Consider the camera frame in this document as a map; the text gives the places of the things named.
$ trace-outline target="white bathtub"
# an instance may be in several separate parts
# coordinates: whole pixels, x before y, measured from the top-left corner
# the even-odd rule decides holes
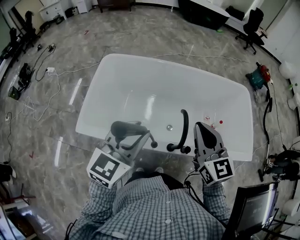
[[[194,155],[194,124],[216,115],[221,134],[233,160],[251,161],[253,124],[250,94],[246,87],[221,76],[168,61],[123,54],[104,57],[82,105],[76,131],[104,139],[114,121],[141,121],[167,152],[178,143],[185,109],[189,130],[185,146]],[[136,138],[128,138],[131,144]],[[152,149],[150,140],[144,148]],[[175,150],[172,154],[181,154]]]

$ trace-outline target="white marker cube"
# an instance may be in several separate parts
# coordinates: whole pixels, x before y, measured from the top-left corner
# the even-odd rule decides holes
[[[210,186],[234,176],[233,161],[228,157],[218,158],[200,164],[198,171],[206,185]]]
[[[86,168],[88,175],[106,188],[112,188],[131,167],[96,148]]]

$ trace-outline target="faucet spout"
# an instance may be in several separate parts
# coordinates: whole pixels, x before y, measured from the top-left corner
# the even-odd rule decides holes
[[[169,143],[167,145],[167,150],[169,152],[174,151],[175,149],[181,149],[186,142],[187,136],[188,136],[188,113],[186,110],[182,109],[181,113],[183,115],[183,130],[182,130],[182,135],[181,139],[178,145],[174,145],[172,143]]]

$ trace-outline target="plaid shirt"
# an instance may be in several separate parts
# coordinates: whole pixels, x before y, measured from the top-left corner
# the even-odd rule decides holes
[[[70,233],[71,240],[219,240],[225,230],[187,189],[170,191],[160,176],[134,180],[118,190],[92,181],[90,196]],[[215,217],[228,221],[222,184],[204,186],[203,199]]]

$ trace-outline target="black office chair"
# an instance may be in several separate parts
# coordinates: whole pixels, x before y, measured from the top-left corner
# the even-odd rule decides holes
[[[243,27],[247,36],[239,34],[238,36],[235,37],[235,39],[240,38],[247,43],[246,47],[244,47],[245,50],[248,48],[248,45],[250,45],[254,50],[254,55],[256,54],[256,50],[253,47],[253,43],[259,46],[264,45],[262,37],[267,38],[267,36],[264,33],[262,33],[260,36],[256,33],[262,20],[263,20],[262,10],[260,10],[259,8],[256,8],[255,11],[251,10],[249,15],[249,21]]]
[[[2,58],[8,59],[9,57],[15,57],[16,61],[18,60],[18,56],[20,55],[21,51],[25,53],[23,49],[24,39],[19,35],[17,36],[17,30],[15,28],[11,28],[9,31],[10,35],[10,43],[4,48],[2,51]]]

